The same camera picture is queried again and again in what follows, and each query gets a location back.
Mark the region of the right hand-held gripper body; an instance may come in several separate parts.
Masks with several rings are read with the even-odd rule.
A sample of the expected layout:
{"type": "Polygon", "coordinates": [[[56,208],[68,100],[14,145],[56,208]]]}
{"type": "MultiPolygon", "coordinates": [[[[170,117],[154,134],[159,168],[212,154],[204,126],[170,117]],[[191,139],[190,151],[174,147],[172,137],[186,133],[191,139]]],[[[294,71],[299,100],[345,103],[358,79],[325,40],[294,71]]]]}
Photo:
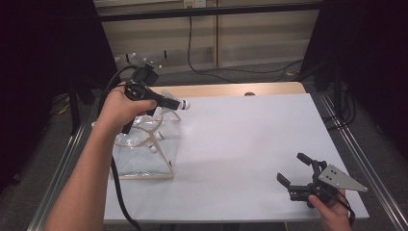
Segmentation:
{"type": "Polygon", "coordinates": [[[288,193],[291,201],[305,201],[310,208],[313,205],[308,200],[310,194],[321,202],[328,203],[337,198],[339,189],[366,192],[368,188],[339,168],[328,165],[325,161],[313,160],[310,164],[313,170],[312,182],[306,186],[296,186],[291,183],[288,193]]]}

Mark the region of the black curtain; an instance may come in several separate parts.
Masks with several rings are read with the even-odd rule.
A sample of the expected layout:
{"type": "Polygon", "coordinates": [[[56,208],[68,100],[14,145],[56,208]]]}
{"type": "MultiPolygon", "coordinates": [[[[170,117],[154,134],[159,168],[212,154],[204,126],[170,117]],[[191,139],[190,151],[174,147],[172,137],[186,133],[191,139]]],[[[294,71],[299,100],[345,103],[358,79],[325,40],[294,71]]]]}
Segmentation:
{"type": "Polygon", "coordinates": [[[408,159],[408,0],[319,0],[301,73],[327,87],[338,68],[408,159]]]}
{"type": "Polygon", "coordinates": [[[92,103],[116,73],[94,0],[0,0],[0,193],[49,119],[52,99],[92,103]]]}

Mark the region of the black stand post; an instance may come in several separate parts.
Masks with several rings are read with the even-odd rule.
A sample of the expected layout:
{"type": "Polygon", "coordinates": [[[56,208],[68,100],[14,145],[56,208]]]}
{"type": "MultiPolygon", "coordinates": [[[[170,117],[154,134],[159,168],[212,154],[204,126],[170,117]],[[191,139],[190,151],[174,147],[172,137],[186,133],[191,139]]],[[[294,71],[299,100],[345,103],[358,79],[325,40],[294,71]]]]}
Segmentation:
{"type": "Polygon", "coordinates": [[[341,73],[340,69],[338,67],[338,63],[335,63],[334,65],[334,110],[335,110],[335,116],[337,118],[341,118],[343,116],[342,113],[342,91],[341,91],[341,86],[342,86],[342,78],[341,78],[341,73]]]}
{"type": "Polygon", "coordinates": [[[69,80],[69,108],[70,108],[70,114],[71,114],[71,134],[74,135],[80,125],[80,115],[79,115],[79,110],[78,110],[78,101],[77,101],[77,93],[75,89],[75,81],[73,78],[69,80]]]}

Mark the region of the metal floor rail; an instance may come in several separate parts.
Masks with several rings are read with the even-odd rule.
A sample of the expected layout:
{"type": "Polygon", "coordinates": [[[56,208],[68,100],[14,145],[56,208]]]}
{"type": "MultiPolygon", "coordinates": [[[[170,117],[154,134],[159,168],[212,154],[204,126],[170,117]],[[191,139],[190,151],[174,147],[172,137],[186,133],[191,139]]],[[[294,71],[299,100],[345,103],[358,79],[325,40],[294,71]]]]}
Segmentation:
{"type": "Polygon", "coordinates": [[[70,137],[68,144],[64,150],[62,159],[60,160],[58,167],[52,177],[52,180],[45,192],[45,195],[38,205],[38,208],[26,231],[43,230],[47,216],[51,211],[52,206],[56,201],[61,189],[64,186],[65,178],[67,177],[68,172],[73,167],[74,159],[77,156],[77,149],[86,127],[87,124],[85,122],[81,122],[77,131],[70,137]]]}
{"type": "Polygon", "coordinates": [[[320,100],[322,101],[326,111],[333,116],[335,128],[341,134],[348,149],[350,150],[356,163],[366,176],[371,190],[375,193],[379,203],[383,207],[385,213],[389,217],[396,231],[408,231],[408,219],[401,211],[399,205],[396,203],[395,198],[391,195],[387,187],[379,178],[377,172],[371,165],[365,152],[355,140],[351,131],[344,122],[341,122],[334,110],[334,103],[329,96],[323,95],[320,100]]]}

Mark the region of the black horizontal bar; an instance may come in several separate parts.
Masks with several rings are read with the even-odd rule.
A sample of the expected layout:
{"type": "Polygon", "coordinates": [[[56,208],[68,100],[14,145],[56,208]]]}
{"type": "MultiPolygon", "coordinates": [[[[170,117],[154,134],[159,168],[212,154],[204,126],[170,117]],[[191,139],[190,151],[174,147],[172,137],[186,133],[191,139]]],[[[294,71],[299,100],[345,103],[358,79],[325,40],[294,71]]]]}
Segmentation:
{"type": "Polygon", "coordinates": [[[297,12],[320,10],[324,3],[305,2],[305,3],[288,3],[288,4],[269,4],[257,6],[235,6],[235,7],[212,7],[196,9],[179,9],[163,10],[152,12],[138,13],[101,13],[96,17],[101,22],[127,21],[127,20],[145,20],[145,19],[163,19],[177,17],[193,16],[212,16],[226,14],[243,14],[243,13],[279,13],[279,12],[297,12]]]}

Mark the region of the person's right hand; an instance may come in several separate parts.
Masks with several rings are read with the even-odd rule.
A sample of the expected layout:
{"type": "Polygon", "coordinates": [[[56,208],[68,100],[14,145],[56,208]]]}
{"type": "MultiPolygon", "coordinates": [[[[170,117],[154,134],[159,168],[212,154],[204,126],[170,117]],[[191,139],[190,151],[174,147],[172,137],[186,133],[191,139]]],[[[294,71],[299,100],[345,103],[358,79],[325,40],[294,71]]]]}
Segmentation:
{"type": "Polygon", "coordinates": [[[324,231],[352,231],[348,220],[348,210],[339,202],[327,207],[315,195],[308,196],[309,201],[319,211],[324,231]]]}

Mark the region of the person's left hand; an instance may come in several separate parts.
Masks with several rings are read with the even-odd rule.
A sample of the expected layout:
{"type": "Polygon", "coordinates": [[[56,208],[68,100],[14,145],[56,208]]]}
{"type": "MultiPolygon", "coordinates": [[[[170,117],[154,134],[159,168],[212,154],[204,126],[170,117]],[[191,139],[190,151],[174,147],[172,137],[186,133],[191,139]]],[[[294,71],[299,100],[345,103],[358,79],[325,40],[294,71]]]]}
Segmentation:
{"type": "Polygon", "coordinates": [[[117,135],[136,116],[144,115],[156,106],[154,100],[130,100],[124,93],[124,83],[120,83],[108,93],[94,129],[117,135]]]}

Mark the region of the white paper sheet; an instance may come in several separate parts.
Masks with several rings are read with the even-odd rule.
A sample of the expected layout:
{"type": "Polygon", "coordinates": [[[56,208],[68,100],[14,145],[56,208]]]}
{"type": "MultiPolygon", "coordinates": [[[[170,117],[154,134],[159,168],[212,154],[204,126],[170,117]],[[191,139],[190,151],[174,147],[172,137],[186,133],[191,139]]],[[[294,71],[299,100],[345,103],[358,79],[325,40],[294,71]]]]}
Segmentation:
{"type": "Polygon", "coordinates": [[[266,222],[318,218],[276,179],[311,182],[304,153],[344,169],[308,93],[193,97],[180,112],[174,176],[124,180],[125,210],[139,222],[266,222]]]}

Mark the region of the white wall socket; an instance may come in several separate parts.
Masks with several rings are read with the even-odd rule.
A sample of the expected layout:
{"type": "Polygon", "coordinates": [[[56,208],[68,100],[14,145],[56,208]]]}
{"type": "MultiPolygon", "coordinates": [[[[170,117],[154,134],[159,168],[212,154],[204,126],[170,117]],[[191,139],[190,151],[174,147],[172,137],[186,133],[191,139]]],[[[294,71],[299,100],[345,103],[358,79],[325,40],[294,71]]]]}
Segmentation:
{"type": "Polygon", "coordinates": [[[207,1],[206,0],[184,0],[184,7],[186,9],[206,8],[207,1]]]}

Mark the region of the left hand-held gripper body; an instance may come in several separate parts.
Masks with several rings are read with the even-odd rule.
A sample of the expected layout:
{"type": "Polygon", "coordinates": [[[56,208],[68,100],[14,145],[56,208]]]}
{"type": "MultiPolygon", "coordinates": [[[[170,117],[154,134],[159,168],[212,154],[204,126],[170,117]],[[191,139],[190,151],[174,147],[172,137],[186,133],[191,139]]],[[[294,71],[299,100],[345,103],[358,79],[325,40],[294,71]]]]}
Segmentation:
{"type": "Polygon", "coordinates": [[[161,69],[161,67],[155,65],[153,61],[148,60],[146,57],[137,58],[135,53],[131,55],[131,58],[134,59],[136,63],[131,63],[127,57],[126,61],[128,64],[126,68],[131,68],[134,72],[130,79],[125,82],[126,97],[133,101],[153,99],[154,96],[150,88],[159,78],[159,75],[154,69],[161,69]]]}

